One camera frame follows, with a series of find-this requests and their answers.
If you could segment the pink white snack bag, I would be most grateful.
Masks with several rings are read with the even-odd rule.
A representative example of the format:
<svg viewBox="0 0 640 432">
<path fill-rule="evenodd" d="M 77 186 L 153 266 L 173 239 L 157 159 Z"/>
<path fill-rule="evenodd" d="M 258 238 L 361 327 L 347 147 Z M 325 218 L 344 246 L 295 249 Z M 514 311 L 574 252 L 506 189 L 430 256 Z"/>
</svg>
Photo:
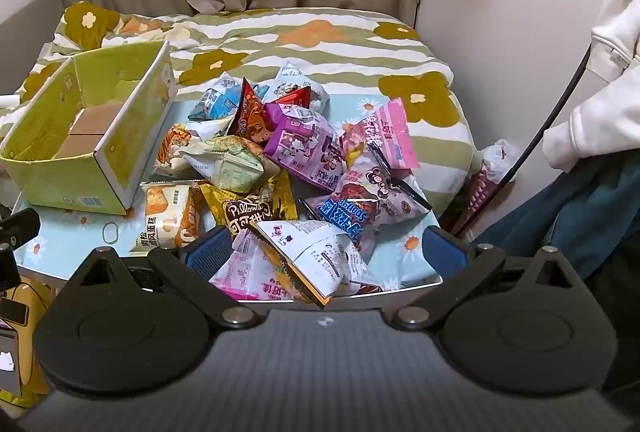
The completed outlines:
<svg viewBox="0 0 640 432">
<path fill-rule="evenodd" d="M 259 239 L 243 229 L 232 242 L 229 259 L 208 282 L 238 301 L 292 300 L 279 274 Z"/>
</svg>

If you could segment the chiffon cake snack pack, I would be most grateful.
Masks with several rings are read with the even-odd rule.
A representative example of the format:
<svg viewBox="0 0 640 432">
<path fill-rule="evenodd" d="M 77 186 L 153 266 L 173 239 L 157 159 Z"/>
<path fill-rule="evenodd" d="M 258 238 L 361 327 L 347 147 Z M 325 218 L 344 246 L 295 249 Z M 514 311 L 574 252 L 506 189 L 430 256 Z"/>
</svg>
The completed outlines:
<svg viewBox="0 0 640 432">
<path fill-rule="evenodd" d="M 200 235 L 200 213 L 191 184 L 147 183 L 142 230 L 130 251 L 148 253 L 155 248 L 184 248 Z"/>
</svg>

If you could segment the yellow brown pillow snack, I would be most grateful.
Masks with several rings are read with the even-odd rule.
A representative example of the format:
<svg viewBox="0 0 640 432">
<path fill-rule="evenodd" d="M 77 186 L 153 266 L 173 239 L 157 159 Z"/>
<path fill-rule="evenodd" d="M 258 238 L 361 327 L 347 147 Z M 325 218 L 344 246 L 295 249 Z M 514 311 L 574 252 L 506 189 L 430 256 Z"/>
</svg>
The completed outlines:
<svg viewBox="0 0 640 432">
<path fill-rule="evenodd" d="M 211 184 L 201 184 L 200 192 L 216 224 L 226 226 L 232 237 L 251 223 L 298 220 L 291 179 L 285 170 L 244 196 Z"/>
</svg>

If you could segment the pale green snack bag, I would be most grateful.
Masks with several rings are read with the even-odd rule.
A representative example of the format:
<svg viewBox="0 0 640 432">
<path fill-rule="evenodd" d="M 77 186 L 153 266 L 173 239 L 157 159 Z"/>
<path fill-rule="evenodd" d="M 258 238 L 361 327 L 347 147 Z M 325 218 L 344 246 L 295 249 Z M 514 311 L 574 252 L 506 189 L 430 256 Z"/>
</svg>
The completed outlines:
<svg viewBox="0 0 640 432">
<path fill-rule="evenodd" d="M 249 193 L 280 173 L 262 147 L 235 135 L 192 140 L 179 155 L 206 181 L 235 193 Z"/>
</svg>

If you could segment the blue pink cartoon bag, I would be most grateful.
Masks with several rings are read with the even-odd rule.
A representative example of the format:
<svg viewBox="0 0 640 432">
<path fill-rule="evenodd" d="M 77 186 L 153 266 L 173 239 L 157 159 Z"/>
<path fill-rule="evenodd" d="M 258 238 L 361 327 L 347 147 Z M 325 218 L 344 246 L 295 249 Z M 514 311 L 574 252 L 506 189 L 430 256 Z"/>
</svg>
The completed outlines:
<svg viewBox="0 0 640 432">
<path fill-rule="evenodd" d="M 367 144 L 340 178 L 334 192 L 304 200 L 313 218 L 326 221 L 348 234 L 364 262 L 375 248 L 376 233 L 383 225 L 396 225 L 430 213 L 431 204 L 400 177 L 382 150 Z"/>
</svg>

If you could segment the white orange snack bag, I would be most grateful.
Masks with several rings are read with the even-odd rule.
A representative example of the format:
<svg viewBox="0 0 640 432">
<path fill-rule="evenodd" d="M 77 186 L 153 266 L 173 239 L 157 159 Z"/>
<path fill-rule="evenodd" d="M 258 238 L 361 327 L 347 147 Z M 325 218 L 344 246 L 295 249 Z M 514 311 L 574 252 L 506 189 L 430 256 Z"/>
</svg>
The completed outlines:
<svg viewBox="0 0 640 432">
<path fill-rule="evenodd" d="M 325 307 L 337 295 L 381 291 L 356 245 L 321 221 L 262 221 L 248 229 L 277 254 L 295 289 Z"/>
</svg>

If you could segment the red potato stick bag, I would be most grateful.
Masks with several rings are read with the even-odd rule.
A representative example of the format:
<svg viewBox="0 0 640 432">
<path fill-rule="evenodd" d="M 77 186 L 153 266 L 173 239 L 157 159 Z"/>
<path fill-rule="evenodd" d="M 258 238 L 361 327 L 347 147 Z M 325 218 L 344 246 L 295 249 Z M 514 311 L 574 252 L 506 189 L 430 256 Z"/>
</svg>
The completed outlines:
<svg viewBox="0 0 640 432">
<path fill-rule="evenodd" d="M 302 87 L 288 92 L 274 100 L 274 103 L 294 104 L 294 106 L 308 108 L 310 98 L 311 88 Z M 253 141 L 260 147 L 265 147 L 274 129 L 274 124 L 271 122 L 267 110 L 268 104 L 262 102 L 250 82 L 244 78 L 239 108 L 236 110 L 229 133 Z"/>
</svg>

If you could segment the purple snack bag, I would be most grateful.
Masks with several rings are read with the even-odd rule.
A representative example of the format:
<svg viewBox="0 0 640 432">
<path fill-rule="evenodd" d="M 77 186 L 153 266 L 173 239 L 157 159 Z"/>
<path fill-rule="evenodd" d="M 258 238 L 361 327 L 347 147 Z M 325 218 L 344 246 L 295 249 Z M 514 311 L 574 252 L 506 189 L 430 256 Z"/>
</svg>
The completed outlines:
<svg viewBox="0 0 640 432">
<path fill-rule="evenodd" d="M 346 172 L 337 135 L 320 113 L 296 104 L 268 103 L 274 129 L 265 154 L 302 181 L 334 191 Z"/>
</svg>

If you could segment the potato sticks cream bag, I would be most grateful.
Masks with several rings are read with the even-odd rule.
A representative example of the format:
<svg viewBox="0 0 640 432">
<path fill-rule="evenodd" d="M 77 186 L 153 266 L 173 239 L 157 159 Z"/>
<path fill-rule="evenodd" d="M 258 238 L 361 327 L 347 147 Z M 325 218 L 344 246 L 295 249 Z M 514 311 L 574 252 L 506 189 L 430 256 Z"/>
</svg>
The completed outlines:
<svg viewBox="0 0 640 432">
<path fill-rule="evenodd" d="M 166 133 L 154 161 L 153 173 L 169 178 L 188 178 L 195 175 L 192 166 L 186 162 L 179 150 L 198 140 L 212 139 L 226 135 L 232 118 L 209 121 L 189 121 L 176 123 Z"/>
</svg>

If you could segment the white plastic bag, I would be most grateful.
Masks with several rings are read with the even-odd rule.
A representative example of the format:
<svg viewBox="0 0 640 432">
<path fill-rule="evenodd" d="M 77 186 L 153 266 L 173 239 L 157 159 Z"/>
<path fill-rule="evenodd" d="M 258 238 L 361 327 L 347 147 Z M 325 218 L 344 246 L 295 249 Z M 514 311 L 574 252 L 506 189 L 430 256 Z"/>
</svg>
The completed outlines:
<svg viewBox="0 0 640 432">
<path fill-rule="evenodd" d="M 520 150 L 506 141 L 499 139 L 481 152 L 480 170 L 469 180 L 469 200 L 463 215 L 461 228 L 467 230 L 470 223 L 488 206 L 489 197 L 495 193 L 504 176 L 518 161 Z"/>
</svg>

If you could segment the blue jeans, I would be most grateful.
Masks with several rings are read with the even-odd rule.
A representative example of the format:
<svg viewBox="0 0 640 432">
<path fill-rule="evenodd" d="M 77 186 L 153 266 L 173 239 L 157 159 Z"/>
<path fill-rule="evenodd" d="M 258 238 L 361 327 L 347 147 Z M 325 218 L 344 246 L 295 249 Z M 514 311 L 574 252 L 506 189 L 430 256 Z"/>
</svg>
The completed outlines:
<svg viewBox="0 0 640 432">
<path fill-rule="evenodd" d="M 582 278 L 617 253 L 638 259 L 639 152 L 578 161 L 475 241 L 517 256 L 531 256 L 551 245 Z"/>
</svg>

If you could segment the grey headboard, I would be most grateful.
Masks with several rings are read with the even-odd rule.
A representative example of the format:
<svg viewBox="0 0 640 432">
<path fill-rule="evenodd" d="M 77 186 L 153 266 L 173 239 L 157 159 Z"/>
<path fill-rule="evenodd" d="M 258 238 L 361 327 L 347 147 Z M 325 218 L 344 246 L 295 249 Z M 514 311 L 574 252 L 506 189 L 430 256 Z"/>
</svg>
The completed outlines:
<svg viewBox="0 0 640 432">
<path fill-rule="evenodd" d="M 12 94 L 51 42 L 62 18 L 62 0 L 32 0 L 1 22 L 1 94 Z"/>
</svg>

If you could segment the white grey snack bag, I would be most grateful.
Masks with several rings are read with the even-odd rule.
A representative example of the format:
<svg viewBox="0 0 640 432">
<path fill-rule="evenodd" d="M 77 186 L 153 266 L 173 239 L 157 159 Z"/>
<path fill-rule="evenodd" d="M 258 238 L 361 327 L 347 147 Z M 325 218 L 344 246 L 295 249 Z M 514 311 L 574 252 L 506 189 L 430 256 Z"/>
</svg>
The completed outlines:
<svg viewBox="0 0 640 432">
<path fill-rule="evenodd" d="M 267 86 L 267 92 L 262 100 L 270 102 L 281 98 L 282 96 L 294 92 L 298 88 L 310 88 L 310 106 L 311 110 L 323 113 L 330 101 L 329 94 L 324 87 L 311 80 L 306 74 L 296 68 L 293 63 L 285 61 L 277 75 L 271 80 L 266 80 L 264 85 Z"/>
</svg>

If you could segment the white hooded sweatshirt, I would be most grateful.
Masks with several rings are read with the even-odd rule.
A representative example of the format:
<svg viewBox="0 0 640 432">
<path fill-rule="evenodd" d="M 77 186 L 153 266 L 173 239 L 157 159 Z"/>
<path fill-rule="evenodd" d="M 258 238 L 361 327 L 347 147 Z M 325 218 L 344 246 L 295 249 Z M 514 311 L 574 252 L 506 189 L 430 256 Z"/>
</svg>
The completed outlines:
<svg viewBox="0 0 640 432">
<path fill-rule="evenodd" d="M 639 0 L 604 0 L 591 30 L 587 70 L 604 86 L 547 129 L 542 153 L 555 170 L 639 148 Z"/>
</svg>

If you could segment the floral striped duvet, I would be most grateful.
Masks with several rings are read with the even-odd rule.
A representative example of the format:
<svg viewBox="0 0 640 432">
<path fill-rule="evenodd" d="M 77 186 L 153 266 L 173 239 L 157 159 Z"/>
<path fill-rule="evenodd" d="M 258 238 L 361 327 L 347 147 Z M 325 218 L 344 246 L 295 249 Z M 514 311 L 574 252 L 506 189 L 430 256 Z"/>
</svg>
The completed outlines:
<svg viewBox="0 0 640 432">
<path fill-rule="evenodd" d="M 224 72 L 265 82 L 285 61 L 333 95 L 401 99 L 420 166 L 416 179 L 436 214 L 480 168 L 454 74 L 411 26 L 379 12 L 340 8 L 255 9 L 145 17 L 92 2 L 67 7 L 15 91 L 27 101 L 58 62 L 86 49 L 167 40 L 178 94 L 195 99 Z"/>
</svg>

